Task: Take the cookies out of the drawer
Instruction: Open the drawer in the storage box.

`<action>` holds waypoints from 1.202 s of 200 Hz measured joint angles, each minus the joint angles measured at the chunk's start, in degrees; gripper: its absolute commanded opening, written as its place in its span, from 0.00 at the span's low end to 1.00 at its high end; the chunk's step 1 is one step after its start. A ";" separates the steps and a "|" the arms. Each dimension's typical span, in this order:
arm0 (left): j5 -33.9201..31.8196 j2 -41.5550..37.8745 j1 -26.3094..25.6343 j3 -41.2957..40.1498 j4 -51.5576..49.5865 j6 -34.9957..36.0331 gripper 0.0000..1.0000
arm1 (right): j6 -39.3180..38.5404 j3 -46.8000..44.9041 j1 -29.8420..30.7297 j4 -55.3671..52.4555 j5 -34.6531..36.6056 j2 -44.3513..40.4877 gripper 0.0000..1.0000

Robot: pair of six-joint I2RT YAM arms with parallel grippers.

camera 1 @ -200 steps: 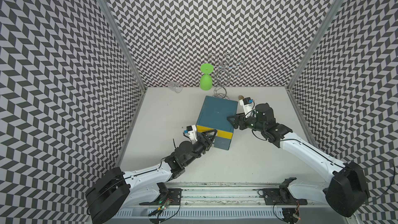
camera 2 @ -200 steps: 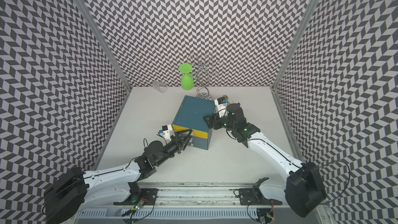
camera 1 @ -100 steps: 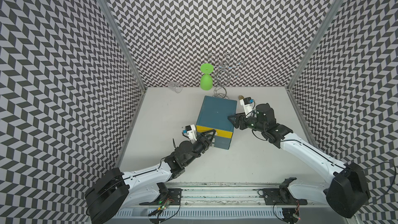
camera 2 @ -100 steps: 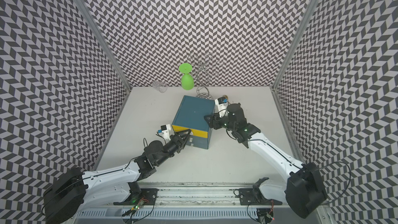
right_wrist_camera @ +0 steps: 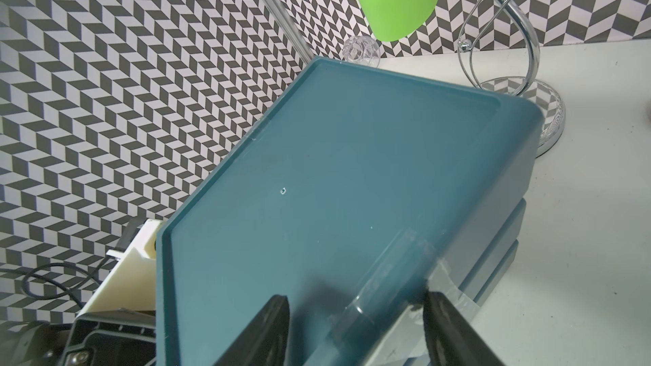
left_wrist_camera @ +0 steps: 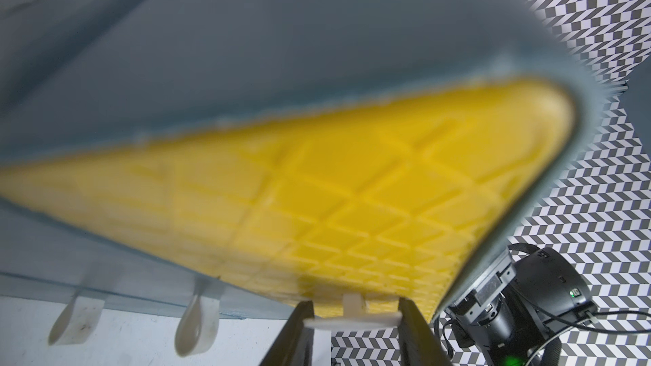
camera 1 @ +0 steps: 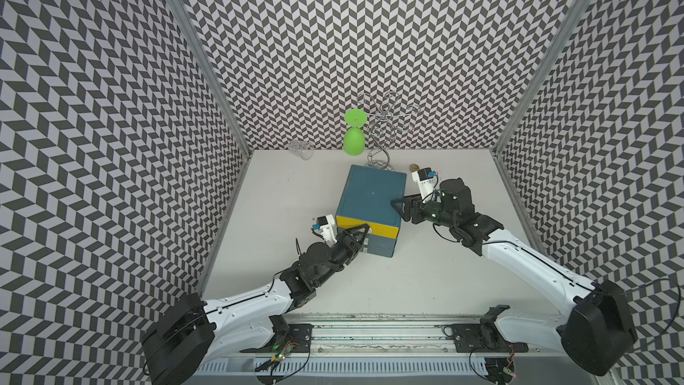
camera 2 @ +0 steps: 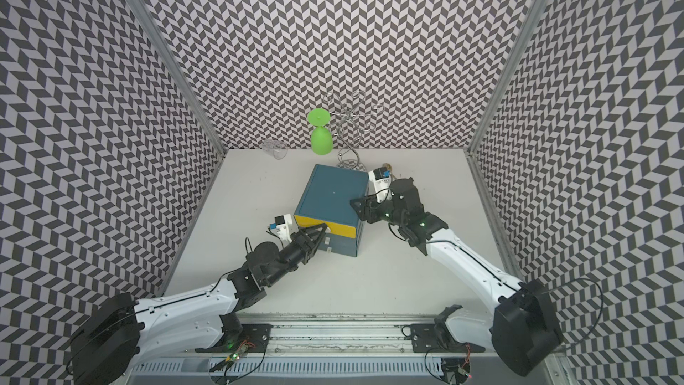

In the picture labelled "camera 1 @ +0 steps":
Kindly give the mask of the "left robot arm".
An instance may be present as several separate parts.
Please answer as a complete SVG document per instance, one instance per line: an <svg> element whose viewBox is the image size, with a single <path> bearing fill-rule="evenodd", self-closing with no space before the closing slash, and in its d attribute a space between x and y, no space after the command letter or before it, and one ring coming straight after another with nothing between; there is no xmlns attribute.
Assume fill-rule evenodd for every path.
<svg viewBox="0 0 684 385"><path fill-rule="evenodd" d="M318 288L363 249L367 224L340 229L333 244L315 242L271 283L233 297L205 301L186 294L151 325L141 340L144 373L154 384L182 384L216 358L281 346L285 314L311 301Z"/></svg>

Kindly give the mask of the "yellow top drawer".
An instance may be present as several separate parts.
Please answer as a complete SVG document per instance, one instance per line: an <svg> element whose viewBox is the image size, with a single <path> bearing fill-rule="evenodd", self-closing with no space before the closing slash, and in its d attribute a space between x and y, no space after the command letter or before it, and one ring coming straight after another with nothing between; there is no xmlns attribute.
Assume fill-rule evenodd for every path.
<svg viewBox="0 0 684 385"><path fill-rule="evenodd" d="M385 225L376 222L368 222L361 219L351 219L350 217L336 216L336 223L338 227L353 228L361 225L369 226L369 233L373 235L396 239L400 232L400 225Z"/></svg>

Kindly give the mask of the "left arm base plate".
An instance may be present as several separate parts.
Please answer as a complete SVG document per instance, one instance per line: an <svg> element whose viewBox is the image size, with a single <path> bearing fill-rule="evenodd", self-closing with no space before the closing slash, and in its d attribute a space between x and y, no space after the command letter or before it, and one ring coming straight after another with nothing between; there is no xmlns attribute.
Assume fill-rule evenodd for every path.
<svg viewBox="0 0 684 385"><path fill-rule="evenodd" d="M287 344L293 345L291 351L296 354L308 353L311 349L313 329L312 324L290 324L288 331L278 331L264 346L256 349L244 349L242 353L276 353L283 351Z"/></svg>

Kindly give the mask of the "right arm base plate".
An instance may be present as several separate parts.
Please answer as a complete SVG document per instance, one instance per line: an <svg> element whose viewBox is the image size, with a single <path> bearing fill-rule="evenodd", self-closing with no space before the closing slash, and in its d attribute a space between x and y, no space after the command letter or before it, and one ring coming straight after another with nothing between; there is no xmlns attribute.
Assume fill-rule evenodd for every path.
<svg viewBox="0 0 684 385"><path fill-rule="evenodd" d="M525 343L504 340L492 325L449 324L442 327L442 332L454 343L456 351L461 354L470 353L472 350L501 354L529 351L529 346Z"/></svg>

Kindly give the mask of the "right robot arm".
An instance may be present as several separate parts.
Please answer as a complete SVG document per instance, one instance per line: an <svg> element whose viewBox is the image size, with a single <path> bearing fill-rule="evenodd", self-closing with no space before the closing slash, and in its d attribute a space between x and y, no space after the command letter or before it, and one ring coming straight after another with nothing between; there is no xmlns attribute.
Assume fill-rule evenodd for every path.
<svg viewBox="0 0 684 385"><path fill-rule="evenodd" d="M593 282L523 243L498 220L476 211L459 178L441 185L429 178L419 187L419 194L390 203L403 221L446 227L451 242L509 270L556 308L554 315L503 308L493 327L506 342L562 351L595 376L607 374L633 348L636 328L618 284Z"/></svg>

